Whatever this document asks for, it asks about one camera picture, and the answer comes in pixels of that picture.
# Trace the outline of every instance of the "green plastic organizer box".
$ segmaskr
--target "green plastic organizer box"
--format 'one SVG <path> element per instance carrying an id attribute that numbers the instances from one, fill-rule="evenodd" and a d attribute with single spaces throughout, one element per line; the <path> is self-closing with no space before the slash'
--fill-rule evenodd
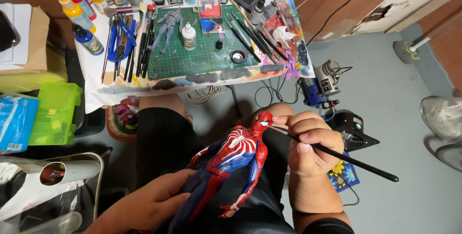
<path id="1" fill-rule="evenodd" d="M 40 86 L 37 115 L 30 146 L 65 145 L 74 142 L 72 124 L 75 106 L 82 101 L 83 89 L 75 83 L 46 82 Z"/>

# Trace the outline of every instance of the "blue paint bottle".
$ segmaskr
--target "blue paint bottle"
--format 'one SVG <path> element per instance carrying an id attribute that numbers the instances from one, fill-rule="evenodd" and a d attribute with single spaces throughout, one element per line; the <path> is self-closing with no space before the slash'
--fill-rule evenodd
<path id="1" fill-rule="evenodd" d="M 90 31 L 83 29 L 78 24 L 72 24 L 72 31 L 75 33 L 75 40 L 84 46 L 90 54 L 97 56 L 103 53 L 103 45 Z"/>

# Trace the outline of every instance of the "mop head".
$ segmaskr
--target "mop head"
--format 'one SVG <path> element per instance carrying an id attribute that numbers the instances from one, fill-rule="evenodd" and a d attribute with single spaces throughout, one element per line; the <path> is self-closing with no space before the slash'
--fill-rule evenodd
<path id="1" fill-rule="evenodd" d="M 409 48 L 412 47 L 411 41 L 395 41 L 393 42 L 393 50 L 395 50 L 396 56 L 403 63 L 414 63 L 415 60 L 419 60 L 417 52 L 412 52 Z"/>

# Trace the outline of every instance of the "purple paint smear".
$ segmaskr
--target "purple paint smear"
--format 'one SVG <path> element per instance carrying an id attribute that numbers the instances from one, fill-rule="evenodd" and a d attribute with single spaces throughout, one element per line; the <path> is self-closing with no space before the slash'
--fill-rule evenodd
<path id="1" fill-rule="evenodd" d="M 300 78 L 300 76 L 298 75 L 297 69 L 295 69 L 295 59 L 293 59 L 293 56 L 290 53 L 290 50 L 286 50 L 286 57 L 289 59 L 289 61 L 286 64 L 286 68 L 288 68 L 285 74 L 286 81 L 290 79 L 291 75 L 296 79 Z"/>

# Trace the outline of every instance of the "white pipe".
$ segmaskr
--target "white pipe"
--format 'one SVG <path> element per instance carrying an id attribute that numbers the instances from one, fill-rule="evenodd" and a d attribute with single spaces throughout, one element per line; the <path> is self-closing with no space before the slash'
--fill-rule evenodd
<path id="1" fill-rule="evenodd" d="M 430 41 L 431 38 L 425 37 L 422 41 L 418 42 L 417 44 L 413 45 L 412 47 L 409 48 L 411 52 L 415 52 L 417 48 L 421 47 L 423 44 L 426 42 Z"/>

